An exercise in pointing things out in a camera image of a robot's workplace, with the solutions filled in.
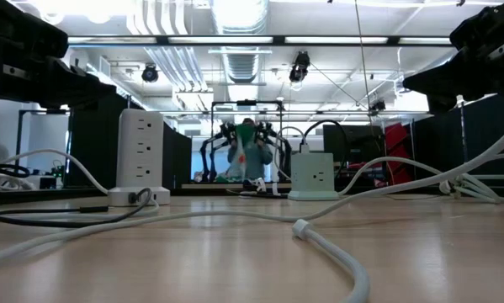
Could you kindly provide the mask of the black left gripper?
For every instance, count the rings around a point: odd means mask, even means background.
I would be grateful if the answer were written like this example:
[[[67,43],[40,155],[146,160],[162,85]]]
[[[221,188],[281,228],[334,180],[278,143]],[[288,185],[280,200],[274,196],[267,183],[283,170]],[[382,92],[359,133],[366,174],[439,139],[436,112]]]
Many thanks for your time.
[[[64,31],[0,0],[0,98],[59,109],[115,94],[115,85],[60,60],[67,39]]]

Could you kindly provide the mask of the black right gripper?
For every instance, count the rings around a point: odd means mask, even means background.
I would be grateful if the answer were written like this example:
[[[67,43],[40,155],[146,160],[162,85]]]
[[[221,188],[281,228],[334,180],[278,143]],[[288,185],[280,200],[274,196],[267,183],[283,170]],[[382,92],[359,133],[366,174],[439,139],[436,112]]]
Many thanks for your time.
[[[440,66],[407,77],[403,86],[427,97],[429,112],[504,93],[504,3],[485,7],[449,36],[458,53]]]

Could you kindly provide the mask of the white tower power strip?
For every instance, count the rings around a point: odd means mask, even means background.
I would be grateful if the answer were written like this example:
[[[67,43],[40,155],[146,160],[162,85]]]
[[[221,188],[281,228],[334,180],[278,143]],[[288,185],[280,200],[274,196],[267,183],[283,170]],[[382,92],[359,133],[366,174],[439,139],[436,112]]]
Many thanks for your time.
[[[144,188],[152,191],[153,204],[168,205],[170,191],[162,186],[162,114],[125,109],[119,117],[116,184],[109,191],[113,207],[132,206],[130,196]]]

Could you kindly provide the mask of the white cube power strip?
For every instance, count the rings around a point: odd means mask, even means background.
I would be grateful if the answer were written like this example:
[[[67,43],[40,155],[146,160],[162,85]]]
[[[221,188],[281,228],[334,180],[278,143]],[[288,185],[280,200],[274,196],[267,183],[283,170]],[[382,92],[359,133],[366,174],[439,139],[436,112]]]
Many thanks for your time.
[[[331,153],[298,153],[292,156],[291,190],[288,199],[297,201],[337,200]]]

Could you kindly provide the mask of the black curtain partition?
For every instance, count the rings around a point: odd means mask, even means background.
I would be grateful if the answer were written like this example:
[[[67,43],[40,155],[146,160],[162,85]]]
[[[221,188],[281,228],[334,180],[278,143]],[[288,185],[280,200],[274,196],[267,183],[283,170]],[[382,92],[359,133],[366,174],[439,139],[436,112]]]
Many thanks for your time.
[[[416,160],[448,171],[479,156],[504,135],[504,95],[418,120],[413,130]]]
[[[117,94],[101,98],[69,118],[72,132],[69,153],[106,189],[116,183],[119,117],[124,109],[142,109]],[[180,189],[190,183],[192,140],[169,125],[163,128],[162,185]]]

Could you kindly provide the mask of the black ceiling spotlight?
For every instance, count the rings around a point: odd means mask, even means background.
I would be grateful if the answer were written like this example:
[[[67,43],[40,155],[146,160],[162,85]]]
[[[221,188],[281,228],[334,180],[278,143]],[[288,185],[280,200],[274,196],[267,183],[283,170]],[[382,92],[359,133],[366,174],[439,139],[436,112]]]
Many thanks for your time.
[[[144,82],[156,82],[158,78],[157,65],[154,63],[146,63],[145,69],[141,74],[141,79]]]

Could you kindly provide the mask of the red storage bins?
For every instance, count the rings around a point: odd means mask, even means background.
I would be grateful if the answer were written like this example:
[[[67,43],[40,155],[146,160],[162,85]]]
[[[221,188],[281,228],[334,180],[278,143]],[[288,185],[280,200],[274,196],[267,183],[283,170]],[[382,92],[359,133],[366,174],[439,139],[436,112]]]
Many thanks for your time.
[[[388,157],[412,159],[411,136],[407,126],[402,123],[385,128],[385,148]],[[391,185],[408,183],[414,179],[411,166],[405,162],[387,162]]]

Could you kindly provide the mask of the black computer monitor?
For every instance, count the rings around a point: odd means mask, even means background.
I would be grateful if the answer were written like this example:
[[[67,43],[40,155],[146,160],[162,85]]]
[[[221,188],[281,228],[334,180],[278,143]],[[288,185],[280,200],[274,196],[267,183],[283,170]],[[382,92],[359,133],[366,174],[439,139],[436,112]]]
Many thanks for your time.
[[[335,162],[368,162],[385,155],[384,132],[379,126],[335,125],[323,127],[323,150]]]

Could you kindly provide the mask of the wooden station table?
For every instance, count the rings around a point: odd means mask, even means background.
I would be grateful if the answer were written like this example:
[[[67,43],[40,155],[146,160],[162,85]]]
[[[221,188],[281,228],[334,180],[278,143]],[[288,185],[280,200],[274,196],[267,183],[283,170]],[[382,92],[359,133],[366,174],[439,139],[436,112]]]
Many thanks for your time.
[[[278,189],[291,189],[291,183],[278,183]],[[189,183],[183,184],[181,189],[244,189],[242,183]]]

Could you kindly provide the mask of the long linear ceiling light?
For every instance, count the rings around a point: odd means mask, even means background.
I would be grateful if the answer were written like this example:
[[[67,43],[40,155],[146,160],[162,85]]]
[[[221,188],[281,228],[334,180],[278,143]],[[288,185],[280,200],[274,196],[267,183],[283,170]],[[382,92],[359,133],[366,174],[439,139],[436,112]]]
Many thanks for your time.
[[[75,47],[124,46],[320,46],[320,47],[450,47],[446,36],[399,35],[77,35],[68,38]]]

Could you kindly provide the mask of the green and white bag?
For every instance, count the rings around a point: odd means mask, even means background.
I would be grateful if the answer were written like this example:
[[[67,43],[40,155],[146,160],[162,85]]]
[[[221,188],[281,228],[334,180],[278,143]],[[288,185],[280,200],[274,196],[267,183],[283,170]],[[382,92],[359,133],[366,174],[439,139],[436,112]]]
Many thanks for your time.
[[[240,124],[235,128],[235,135],[231,139],[228,151],[230,166],[227,175],[230,179],[241,180],[251,178],[253,167],[256,164],[255,154],[252,150],[255,136],[255,127],[249,124]]]

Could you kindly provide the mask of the black shelf frame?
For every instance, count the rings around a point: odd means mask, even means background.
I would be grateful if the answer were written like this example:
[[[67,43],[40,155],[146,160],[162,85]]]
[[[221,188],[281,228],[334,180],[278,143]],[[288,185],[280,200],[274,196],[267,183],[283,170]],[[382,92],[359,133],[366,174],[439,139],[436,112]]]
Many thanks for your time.
[[[21,109],[18,114],[15,153],[54,149],[67,152],[69,118],[66,109]],[[66,163],[60,154],[40,153],[16,161],[27,168],[49,171],[56,164]]]

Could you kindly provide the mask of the black aluminium table frame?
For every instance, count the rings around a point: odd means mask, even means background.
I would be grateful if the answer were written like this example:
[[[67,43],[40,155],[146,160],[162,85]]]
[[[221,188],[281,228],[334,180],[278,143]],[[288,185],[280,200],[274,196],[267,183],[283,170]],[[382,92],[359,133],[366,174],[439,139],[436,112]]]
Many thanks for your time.
[[[228,189],[174,189],[170,195],[174,196],[227,196]],[[95,188],[89,189],[44,189],[29,191],[0,191],[0,205],[29,203],[36,201],[58,199],[80,199],[91,197],[104,197],[104,194]]]

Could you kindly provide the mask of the silver ventilation duct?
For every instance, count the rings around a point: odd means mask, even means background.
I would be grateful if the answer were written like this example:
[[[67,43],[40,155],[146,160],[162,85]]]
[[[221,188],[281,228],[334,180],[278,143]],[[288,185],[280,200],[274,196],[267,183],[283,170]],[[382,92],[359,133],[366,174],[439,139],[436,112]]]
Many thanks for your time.
[[[265,35],[269,0],[209,0],[218,35]],[[225,74],[234,83],[253,82],[259,73],[260,55],[224,54]]]

